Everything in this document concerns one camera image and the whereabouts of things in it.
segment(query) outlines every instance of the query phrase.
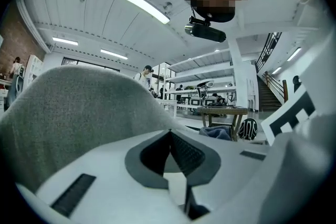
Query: staircase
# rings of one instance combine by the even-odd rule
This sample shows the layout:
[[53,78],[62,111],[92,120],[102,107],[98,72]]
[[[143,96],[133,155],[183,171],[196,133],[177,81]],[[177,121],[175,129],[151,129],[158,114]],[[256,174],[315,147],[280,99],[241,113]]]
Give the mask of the staircase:
[[274,93],[267,87],[261,78],[257,76],[259,88],[259,111],[276,111],[281,103]]

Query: white ceiling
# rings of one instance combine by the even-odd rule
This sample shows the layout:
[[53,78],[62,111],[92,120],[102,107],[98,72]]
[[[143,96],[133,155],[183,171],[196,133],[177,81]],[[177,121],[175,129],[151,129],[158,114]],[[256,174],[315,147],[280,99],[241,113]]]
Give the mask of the white ceiling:
[[[171,19],[167,25],[125,0],[25,0],[25,4],[47,44],[55,44],[53,36],[79,41],[76,48],[58,43],[55,51],[118,61],[102,55],[100,48],[104,48],[128,56],[128,60],[120,61],[130,69],[142,69],[146,64],[164,61],[175,63],[198,53],[227,47],[184,32],[191,15],[184,0],[148,1],[167,13]],[[265,34],[277,31],[284,23],[290,24],[296,9],[294,0],[249,0],[237,9],[232,21],[213,24],[213,27],[236,37]]]

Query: window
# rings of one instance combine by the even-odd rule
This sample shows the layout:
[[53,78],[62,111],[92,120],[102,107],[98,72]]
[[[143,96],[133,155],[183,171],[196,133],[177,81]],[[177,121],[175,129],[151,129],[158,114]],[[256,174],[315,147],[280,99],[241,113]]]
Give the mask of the window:
[[118,70],[118,69],[105,67],[105,66],[100,66],[100,65],[95,65],[93,63],[83,62],[83,61],[74,60],[74,59],[64,57],[63,62],[62,62],[62,66],[66,66],[66,65],[79,65],[79,66],[96,67],[96,68],[100,68],[100,69],[109,69],[109,70],[113,70],[113,71],[116,71],[116,72],[120,72],[120,70]]

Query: ceiling light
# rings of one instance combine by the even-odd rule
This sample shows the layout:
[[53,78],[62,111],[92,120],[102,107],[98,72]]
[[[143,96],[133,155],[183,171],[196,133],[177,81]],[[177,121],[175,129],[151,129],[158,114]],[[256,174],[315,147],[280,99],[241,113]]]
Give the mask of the ceiling light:
[[124,59],[124,60],[127,60],[127,59],[128,59],[128,57],[125,57],[125,56],[123,56],[123,55],[119,55],[119,54],[114,54],[114,53],[112,53],[112,52],[110,52],[110,51],[108,51],[108,50],[103,50],[103,49],[101,49],[100,52],[102,52],[103,54],[113,55],[113,56],[119,57],[119,58]]
[[274,75],[276,72],[278,72],[281,69],[281,67],[278,67],[273,73],[272,75]]
[[76,41],[70,41],[70,40],[61,39],[61,38],[57,38],[57,37],[53,37],[52,39],[53,39],[53,41],[58,41],[58,42],[63,42],[63,43],[78,46],[78,42],[76,42]]
[[291,57],[288,58],[287,61],[289,62],[291,59],[293,59],[295,57],[295,55],[299,53],[300,50],[301,50],[301,48],[297,48],[296,51],[292,54]]
[[128,1],[138,6],[139,8],[142,8],[144,11],[151,14],[153,17],[158,19],[163,24],[166,24],[170,21],[170,19],[166,15],[164,15],[161,11],[159,11],[156,7],[154,7],[146,0],[128,0]]

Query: brick wall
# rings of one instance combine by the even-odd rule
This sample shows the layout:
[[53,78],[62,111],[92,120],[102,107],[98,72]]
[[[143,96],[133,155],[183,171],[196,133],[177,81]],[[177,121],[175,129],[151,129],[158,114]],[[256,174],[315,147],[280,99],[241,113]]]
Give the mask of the brick wall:
[[25,25],[15,2],[10,3],[0,25],[0,35],[4,41],[0,47],[0,73],[6,75],[12,68],[16,57],[27,66],[30,55],[43,61],[45,52]]

